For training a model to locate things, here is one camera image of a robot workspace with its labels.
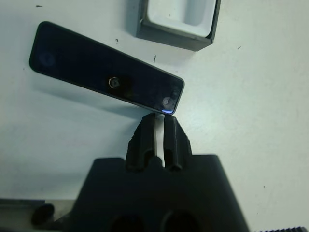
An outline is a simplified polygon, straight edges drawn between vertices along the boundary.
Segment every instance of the phone screen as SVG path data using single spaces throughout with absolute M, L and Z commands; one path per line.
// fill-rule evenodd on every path
M 173 114 L 184 82 L 113 48 L 50 22 L 37 30 L 31 68 L 163 114 Z

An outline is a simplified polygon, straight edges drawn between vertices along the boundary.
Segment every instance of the white desk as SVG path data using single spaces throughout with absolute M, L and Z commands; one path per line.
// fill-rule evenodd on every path
M 220 156 L 252 230 L 309 227 L 308 11 L 224 0 L 215 43 L 194 53 L 133 37 L 137 0 L 0 0 L 0 197 L 75 199 L 93 160 L 125 157 L 149 113 L 32 71 L 51 21 L 185 80 L 175 116 L 193 153 Z

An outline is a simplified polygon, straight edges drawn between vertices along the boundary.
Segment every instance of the black ribbed object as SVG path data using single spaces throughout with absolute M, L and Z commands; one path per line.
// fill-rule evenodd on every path
M 283 230 L 275 230 L 275 231 L 264 231 L 264 232 L 308 232 L 304 227 L 294 227 L 290 229 L 283 229 Z

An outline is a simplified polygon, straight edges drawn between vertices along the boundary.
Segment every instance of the white box insert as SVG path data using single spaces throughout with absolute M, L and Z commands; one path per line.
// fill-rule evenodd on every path
M 166 28 L 207 37 L 216 0 L 149 0 L 148 20 Z

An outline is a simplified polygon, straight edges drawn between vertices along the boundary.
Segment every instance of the smartphone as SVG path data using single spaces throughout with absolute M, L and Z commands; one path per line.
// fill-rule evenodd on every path
M 50 22 L 39 24 L 30 67 L 38 73 L 172 115 L 184 81 Z

